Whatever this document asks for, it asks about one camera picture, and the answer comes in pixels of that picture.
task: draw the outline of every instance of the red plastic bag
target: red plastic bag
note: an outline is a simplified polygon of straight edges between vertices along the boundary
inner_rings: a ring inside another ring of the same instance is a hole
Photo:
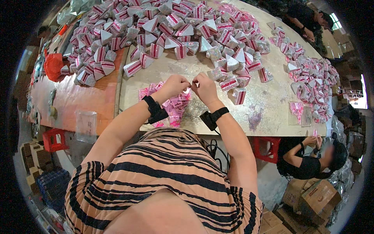
[[[44,71],[51,81],[57,82],[61,75],[61,68],[64,66],[62,62],[62,54],[49,54],[44,62]]]

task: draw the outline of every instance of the striped shirt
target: striped shirt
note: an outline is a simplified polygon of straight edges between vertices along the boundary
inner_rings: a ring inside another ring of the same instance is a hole
[[[107,168],[94,161],[77,167],[65,196],[67,222],[76,233],[102,233],[128,207],[163,188],[183,199],[208,233],[259,233],[263,203],[230,186],[205,143],[178,128],[147,132]]]

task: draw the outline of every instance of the red stool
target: red stool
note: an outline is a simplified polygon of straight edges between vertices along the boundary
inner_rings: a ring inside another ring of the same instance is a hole
[[[62,149],[68,149],[65,145],[65,131],[54,128],[43,133],[44,149],[48,152],[55,152]],[[61,137],[61,143],[57,143],[56,135],[59,134]]]
[[[265,141],[265,142],[270,142],[270,149],[267,155],[261,155],[260,140]],[[276,164],[278,162],[278,149],[279,149],[280,141],[281,141],[280,137],[253,137],[253,144],[255,148],[255,152],[254,152],[255,158]]]

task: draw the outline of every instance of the person's hand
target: person's hand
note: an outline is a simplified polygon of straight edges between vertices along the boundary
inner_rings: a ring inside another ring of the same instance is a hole
[[[200,72],[193,79],[191,89],[208,108],[212,103],[220,101],[214,81],[203,72]]]
[[[303,140],[303,145],[307,146],[309,144],[315,143],[317,141],[317,138],[315,136],[308,136]]]
[[[158,101],[160,104],[162,104],[167,99],[179,95],[182,91],[186,91],[187,88],[190,87],[191,84],[184,76],[173,74],[166,80],[161,89],[153,93],[151,96],[155,101]]]
[[[310,31],[309,29],[307,29],[307,28],[304,28],[304,37],[306,37],[309,41],[311,41],[311,42],[314,42],[314,34],[313,34],[313,32],[312,31]]]
[[[320,135],[317,136],[317,149],[320,149],[322,146],[322,137]]]

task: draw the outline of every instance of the black shirt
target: black shirt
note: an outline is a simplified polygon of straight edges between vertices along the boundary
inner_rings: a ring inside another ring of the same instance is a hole
[[[315,12],[305,4],[294,3],[288,7],[288,12],[286,14],[291,18],[298,19],[300,23],[302,23],[307,29],[314,33],[315,31],[321,29],[321,25],[313,19],[314,13]],[[294,23],[289,21],[287,17],[285,17],[283,21],[298,34],[303,35],[304,32],[301,30],[301,28],[297,27]]]
[[[310,156],[303,156],[302,149],[295,154],[297,157],[303,158],[300,167],[295,167],[283,159],[283,156],[289,150],[297,146],[297,144],[300,144],[300,142],[302,142],[304,139],[304,137],[282,137],[279,144],[279,160],[277,163],[277,168],[281,175],[292,176],[293,178],[300,180],[319,177],[321,170],[321,163],[319,162],[319,159]]]

